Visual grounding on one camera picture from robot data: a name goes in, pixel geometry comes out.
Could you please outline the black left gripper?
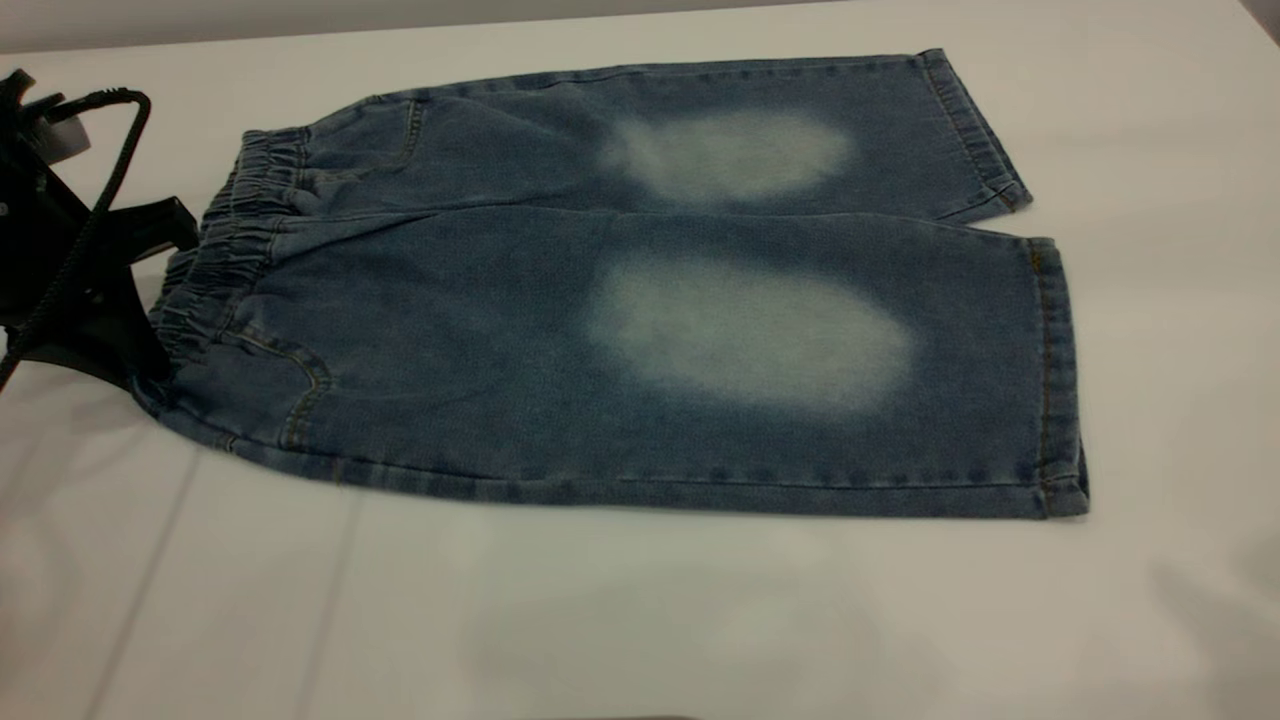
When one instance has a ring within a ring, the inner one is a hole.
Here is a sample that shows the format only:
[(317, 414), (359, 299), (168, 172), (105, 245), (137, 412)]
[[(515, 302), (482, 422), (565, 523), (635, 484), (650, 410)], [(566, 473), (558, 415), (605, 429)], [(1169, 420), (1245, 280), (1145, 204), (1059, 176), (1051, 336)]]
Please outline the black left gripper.
[[(61, 94), (27, 102), (33, 86), (24, 70), (13, 70), (1, 86), (3, 386), (23, 361), (63, 366), (125, 391), (137, 380), (166, 379), (172, 359), (132, 270), (50, 286), (90, 215), (52, 165), (88, 151), (91, 141), (78, 117), (61, 114)], [(99, 228), (99, 264), (128, 266), (198, 241), (198, 223), (178, 197), (115, 209)]]

